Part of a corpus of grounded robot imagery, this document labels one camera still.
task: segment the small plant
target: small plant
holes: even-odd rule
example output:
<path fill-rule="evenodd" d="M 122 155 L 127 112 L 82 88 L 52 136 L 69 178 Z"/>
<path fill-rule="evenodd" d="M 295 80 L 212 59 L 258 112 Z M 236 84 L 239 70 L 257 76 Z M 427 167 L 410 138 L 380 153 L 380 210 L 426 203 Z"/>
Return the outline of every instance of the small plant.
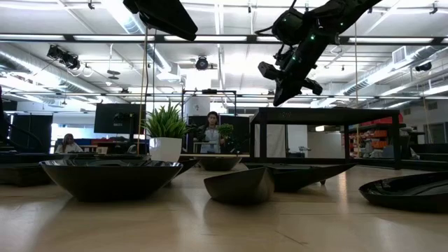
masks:
<path fill-rule="evenodd" d="M 143 128 L 148 131 L 150 137 L 169 137 L 181 139 L 188 133 L 188 128 L 179 116 L 177 105 L 169 103 L 168 108 L 149 113 L 148 119 L 143 121 Z"/>
<path fill-rule="evenodd" d="M 221 137 L 227 139 L 233 133 L 233 125 L 225 123 L 218 127 L 218 132 L 221 135 Z"/>

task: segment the woman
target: woman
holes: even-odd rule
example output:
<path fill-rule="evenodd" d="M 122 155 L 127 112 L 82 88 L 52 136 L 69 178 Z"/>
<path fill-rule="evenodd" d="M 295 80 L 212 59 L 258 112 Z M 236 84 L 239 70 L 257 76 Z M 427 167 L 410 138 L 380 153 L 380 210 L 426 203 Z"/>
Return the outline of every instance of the woman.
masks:
<path fill-rule="evenodd" d="M 223 145 L 225 142 L 218 132 L 218 113 L 215 111 L 209 112 L 206 124 L 199 127 L 199 129 L 202 132 L 201 141 L 211 143 L 202 144 L 201 153 L 220 153 L 220 145 Z"/>
<path fill-rule="evenodd" d="M 55 153 L 83 152 L 83 149 L 75 143 L 72 134 L 66 134 L 62 144 L 60 144 Z"/>

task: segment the ceiling light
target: ceiling light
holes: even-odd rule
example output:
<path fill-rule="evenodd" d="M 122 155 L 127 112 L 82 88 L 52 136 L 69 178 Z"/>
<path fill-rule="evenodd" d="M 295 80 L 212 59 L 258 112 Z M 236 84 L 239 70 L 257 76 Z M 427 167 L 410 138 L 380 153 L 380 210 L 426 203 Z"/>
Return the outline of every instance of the ceiling light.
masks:
<path fill-rule="evenodd" d="M 381 99 L 420 99 L 420 97 L 381 97 Z"/>
<path fill-rule="evenodd" d="M 64 41 L 63 35 L 38 35 L 38 34 L 0 34 L 0 40 L 17 40 L 17 41 L 28 41 L 28 40 L 54 40 L 54 41 Z"/>
<path fill-rule="evenodd" d="M 325 126 L 316 127 L 316 132 L 323 132 L 323 131 L 325 131 Z"/>
<path fill-rule="evenodd" d="M 75 35 L 76 41 L 145 41 L 144 35 Z M 153 41 L 154 36 L 148 36 L 148 41 Z"/>
<path fill-rule="evenodd" d="M 404 101 L 404 102 L 400 102 L 400 103 L 388 106 L 387 108 L 388 109 L 398 108 L 399 106 L 402 106 L 402 105 L 405 105 L 405 104 L 408 104 L 408 103 L 410 103 L 410 101 Z"/>
<path fill-rule="evenodd" d="M 183 38 L 177 37 L 177 36 L 165 36 L 165 41 L 186 41 Z M 200 41 L 246 41 L 246 36 L 197 36 L 195 39 L 195 42 Z"/>
<path fill-rule="evenodd" d="M 407 88 L 407 87 L 405 87 L 405 86 L 396 87 L 396 88 L 393 88 L 393 89 L 391 89 L 391 90 L 389 90 L 389 91 L 386 91 L 386 92 L 380 94 L 380 96 L 386 96 L 386 95 L 396 94 L 396 93 L 398 93 L 399 91 L 404 90 L 404 89 L 406 89 L 406 88 Z"/>
<path fill-rule="evenodd" d="M 431 88 L 430 90 L 424 91 L 421 93 L 421 95 L 435 95 L 441 92 L 446 92 L 448 91 L 448 85 L 443 85 L 441 87 L 434 87 Z"/>
<path fill-rule="evenodd" d="M 257 41 L 260 41 L 260 42 L 280 42 L 274 36 L 259 36 L 259 37 L 257 37 Z"/>
<path fill-rule="evenodd" d="M 433 38 L 350 38 L 350 43 L 430 43 Z"/>

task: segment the pipe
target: pipe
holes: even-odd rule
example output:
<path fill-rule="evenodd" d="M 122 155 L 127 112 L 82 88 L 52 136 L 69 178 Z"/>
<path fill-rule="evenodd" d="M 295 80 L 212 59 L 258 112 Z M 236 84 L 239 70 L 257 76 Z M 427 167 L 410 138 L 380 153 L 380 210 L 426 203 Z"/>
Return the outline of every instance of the pipe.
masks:
<path fill-rule="evenodd" d="M 102 2 L 107 11 L 128 34 L 145 34 L 145 29 L 147 28 L 140 22 L 140 20 L 136 19 L 135 15 L 133 15 L 126 9 L 126 7 L 123 5 L 123 1 L 103 0 Z M 143 50 L 145 50 L 144 44 L 141 43 L 139 44 L 139 46 Z M 160 71 L 171 71 L 171 66 L 166 61 L 166 59 L 161 56 L 159 51 L 157 49 L 154 49 L 153 44 L 148 43 L 148 49 L 146 53 L 151 58 L 151 60 L 154 61 Z"/>
<path fill-rule="evenodd" d="M 80 78 L 67 74 L 65 69 L 48 64 L 28 52 L 25 52 L 15 46 L 7 43 L 0 43 L 0 62 L 8 62 L 19 69 L 22 73 L 28 74 L 29 78 L 37 83 L 52 85 L 55 88 L 67 86 L 67 89 L 82 90 L 83 92 L 106 92 L 105 90 L 90 84 Z M 127 103 L 126 100 L 119 97 L 108 97 L 112 102 Z"/>
<path fill-rule="evenodd" d="M 398 70 L 400 69 L 403 69 L 405 67 L 415 67 L 420 65 L 424 61 L 436 60 L 448 54 L 448 48 L 444 46 L 425 46 L 422 48 L 406 47 L 406 49 L 411 49 L 411 51 L 407 52 L 405 61 L 394 64 L 392 62 L 392 59 L 389 59 L 385 63 L 380 64 L 374 69 L 366 71 L 359 78 L 358 83 L 356 83 L 356 79 L 347 83 L 342 88 L 342 91 L 337 95 L 351 95 L 356 92 L 356 90 L 361 90 L 370 85 L 378 83 L 385 78 L 391 77 L 392 75 L 398 73 Z M 336 99 L 334 98 L 324 99 L 318 102 L 317 107 L 324 107 L 335 101 Z"/>

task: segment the fluorescent light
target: fluorescent light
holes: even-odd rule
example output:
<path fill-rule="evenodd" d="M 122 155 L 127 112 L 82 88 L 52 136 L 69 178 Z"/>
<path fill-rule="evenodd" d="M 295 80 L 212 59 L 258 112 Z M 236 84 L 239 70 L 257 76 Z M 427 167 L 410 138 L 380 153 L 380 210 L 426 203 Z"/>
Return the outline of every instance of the fluorescent light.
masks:
<path fill-rule="evenodd" d="M 448 99 L 448 97 L 425 97 L 425 99 Z"/>
<path fill-rule="evenodd" d="M 135 35 L 75 35 L 77 41 L 145 41 L 145 36 Z M 153 41 L 154 36 L 148 36 L 148 41 Z"/>
<path fill-rule="evenodd" d="M 165 41 L 185 41 L 183 38 L 177 36 L 165 36 Z M 197 36 L 195 42 L 200 41 L 246 41 L 246 36 Z"/>
<path fill-rule="evenodd" d="M 350 38 L 350 43 L 430 43 L 434 38 Z"/>
<path fill-rule="evenodd" d="M 410 101 L 404 101 L 404 102 L 400 102 L 400 103 L 388 106 L 387 108 L 388 109 L 398 108 L 399 106 L 402 106 L 402 105 L 405 105 L 405 104 L 408 104 L 408 103 L 410 103 Z"/>
<path fill-rule="evenodd" d="M 260 41 L 260 42 L 280 42 L 274 36 L 259 36 L 259 37 L 257 37 L 257 41 Z"/>
<path fill-rule="evenodd" d="M 292 104 L 292 103 L 286 103 L 281 105 L 282 108 L 301 108 L 301 109 L 308 109 L 311 108 L 311 104 Z"/>
<path fill-rule="evenodd" d="M 0 34 L 0 40 L 54 40 L 64 41 L 63 35 L 39 35 L 39 34 Z"/>
<path fill-rule="evenodd" d="M 381 97 L 381 99 L 420 99 L 420 97 Z"/>
<path fill-rule="evenodd" d="M 393 95 L 393 94 L 398 93 L 398 92 L 401 91 L 401 90 L 405 90 L 406 88 L 407 88 L 407 87 L 405 87 L 405 86 L 396 87 L 396 88 L 393 88 L 393 89 L 391 89 L 391 90 L 389 90 L 389 91 L 386 91 L 386 92 L 384 92 L 384 93 L 382 93 L 382 94 L 380 94 L 380 95 L 381 95 L 381 96 Z"/>
<path fill-rule="evenodd" d="M 440 87 L 434 87 L 434 88 L 431 88 L 430 90 L 424 91 L 424 92 L 421 93 L 421 95 L 423 95 L 423 94 L 425 94 L 425 95 L 435 95 L 435 94 L 438 94 L 438 93 L 441 93 L 441 92 L 446 92 L 446 91 L 448 91 L 448 85 L 443 85 L 443 86 L 440 86 Z"/>

